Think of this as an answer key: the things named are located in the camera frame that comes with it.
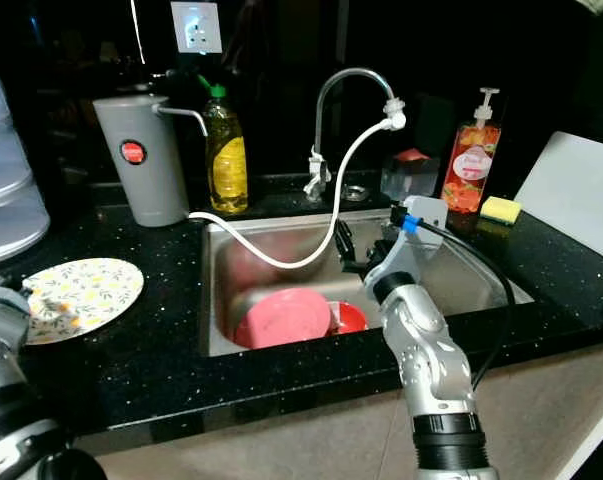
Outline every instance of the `yellow sponge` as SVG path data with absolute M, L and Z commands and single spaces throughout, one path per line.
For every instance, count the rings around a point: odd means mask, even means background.
M 483 207 L 481 207 L 480 215 L 490 220 L 512 225 L 517 221 L 520 211 L 520 203 L 506 200 L 505 198 L 488 197 Z

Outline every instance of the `white cutting board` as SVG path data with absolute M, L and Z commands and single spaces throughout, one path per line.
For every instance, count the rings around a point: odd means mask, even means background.
M 555 132 L 515 200 L 603 255 L 603 143 Z

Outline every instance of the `plate with floral pattern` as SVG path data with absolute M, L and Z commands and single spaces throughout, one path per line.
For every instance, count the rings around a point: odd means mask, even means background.
M 87 258 L 23 280 L 32 290 L 28 345 L 61 342 L 114 320 L 137 299 L 143 274 L 116 258 Z

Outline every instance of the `electrical outlet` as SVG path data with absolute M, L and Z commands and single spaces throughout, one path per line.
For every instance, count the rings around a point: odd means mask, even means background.
M 181 53 L 221 53 L 216 3 L 170 2 Z

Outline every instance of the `pink plate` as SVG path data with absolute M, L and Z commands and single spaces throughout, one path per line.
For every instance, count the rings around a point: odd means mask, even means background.
M 234 341 L 246 348 L 264 348 L 325 336 L 330 306 L 309 288 L 288 288 L 253 306 L 235 331 Z

